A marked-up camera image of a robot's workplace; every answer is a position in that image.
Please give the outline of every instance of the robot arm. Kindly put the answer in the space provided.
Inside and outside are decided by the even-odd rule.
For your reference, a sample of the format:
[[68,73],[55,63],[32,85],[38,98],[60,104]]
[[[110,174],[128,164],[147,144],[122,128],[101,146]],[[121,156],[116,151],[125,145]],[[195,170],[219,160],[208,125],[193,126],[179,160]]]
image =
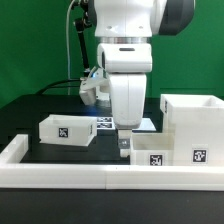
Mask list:
[[145,73],[152,70],[152,35],[176,35],[191,21],[195,0],[89,0],[96,26],[99,66],[110,85],[118,129],[137,128],[142,119]]

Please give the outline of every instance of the small white box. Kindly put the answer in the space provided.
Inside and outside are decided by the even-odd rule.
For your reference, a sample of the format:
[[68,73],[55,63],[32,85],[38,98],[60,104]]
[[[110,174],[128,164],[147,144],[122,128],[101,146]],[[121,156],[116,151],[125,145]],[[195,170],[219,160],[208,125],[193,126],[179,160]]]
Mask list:
[[41,143],[88,146],[97,135],[96,117],[50,115],[39,123]]
[[171,166],[173,136],[163,133],[132,133],[131,165]]

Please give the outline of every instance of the black table surface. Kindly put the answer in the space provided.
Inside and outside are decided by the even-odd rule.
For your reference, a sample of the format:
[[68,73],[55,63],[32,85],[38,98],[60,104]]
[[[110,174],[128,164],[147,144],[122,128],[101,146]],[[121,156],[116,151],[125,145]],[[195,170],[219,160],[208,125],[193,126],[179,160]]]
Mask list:
[[[88,148],[40,144],[38,124],[50,114],[111,116],[111,110],[86,107],[76,96],[21,96],[0,109],[0,151],[16,134],[29,134],[22,163],[129,164],[129,158],[119,156],[116,131],[98,131]],[[146,99],[144,117],[161,131],[159,99]],[[2,224],[223,224],[223,220],[224,192],[0,189]]]

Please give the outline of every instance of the white box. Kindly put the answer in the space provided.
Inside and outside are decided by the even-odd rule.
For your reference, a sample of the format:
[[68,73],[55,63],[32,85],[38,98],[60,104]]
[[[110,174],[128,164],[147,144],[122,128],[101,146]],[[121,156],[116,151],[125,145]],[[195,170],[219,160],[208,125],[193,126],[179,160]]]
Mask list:
[[95,117],[50,115],[39,124],[41,143],[88,146],[97,135]]
[[130,153],[131,165],[170,166],[173,160],[173,136],[132,133]]
[[163,133],[174,136],[173,165],[224,166],[224,101],[162,95]]

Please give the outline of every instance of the green wall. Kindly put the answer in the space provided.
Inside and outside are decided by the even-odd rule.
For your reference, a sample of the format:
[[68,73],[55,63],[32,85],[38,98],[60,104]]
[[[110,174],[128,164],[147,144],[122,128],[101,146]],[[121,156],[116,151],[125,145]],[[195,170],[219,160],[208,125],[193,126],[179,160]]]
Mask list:
[[[0,107],[67,78],[65,19],[69,3],[70,0],[1,0]],[[154,64],[148,75],[147,96],[224,96],[223,12],[223,0],[197,0],[194,19],[186,30],[176,37],[152,38]],[[85,34],[91,66],[96,62],[93,34],[93,28]],[[82,61],[72,27],[71,41],[72,76],[79,77]]]

